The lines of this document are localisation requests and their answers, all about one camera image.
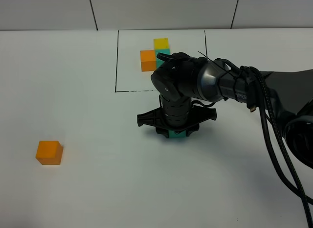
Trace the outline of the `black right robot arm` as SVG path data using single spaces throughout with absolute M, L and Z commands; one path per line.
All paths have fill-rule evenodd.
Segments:
M 159 92 L 160 106 L 140 114 L 139 126 L 155 127 L 157 133 L 197 131 L 199 124 L 217 117 L 213 105 L 234 99 L 254 111 L 264 95 L 271 107 L 268 118 L 275 123 L 281 137 L 294 156 L 308 167 L 313 165 L 313 72 L 258 71 L 253 67 L 237 67 L 226 59 L 209 61 L 185 53 L 157 55 L 163 61 L 151 75 Z

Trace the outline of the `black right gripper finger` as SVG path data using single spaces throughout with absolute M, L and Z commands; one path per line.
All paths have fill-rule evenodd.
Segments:
M 200 128 L 199 124 L 196 124 L 194 126 L 191 126 L 190 128 L 188 128 L 185 132 L 186 132 L 186 137 L 189 137 L 193 132 L 198 131 Z
M 169 131 L 167 129 L 156 127 L 156 133 L 164 136 L 165 138 L 169 138 Z

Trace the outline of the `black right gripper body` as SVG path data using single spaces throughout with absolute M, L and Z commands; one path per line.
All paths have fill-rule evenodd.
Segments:
M 212 108 L 214 104 L 205 105 L 190 97 L 184 96 L 178 101 L 171 101 L 159 95 L 159 104 L 158 108 L 137 115 L 139 127 L 148 125 L 181 132 L 207 120 L 217 119 L 217 112 Z

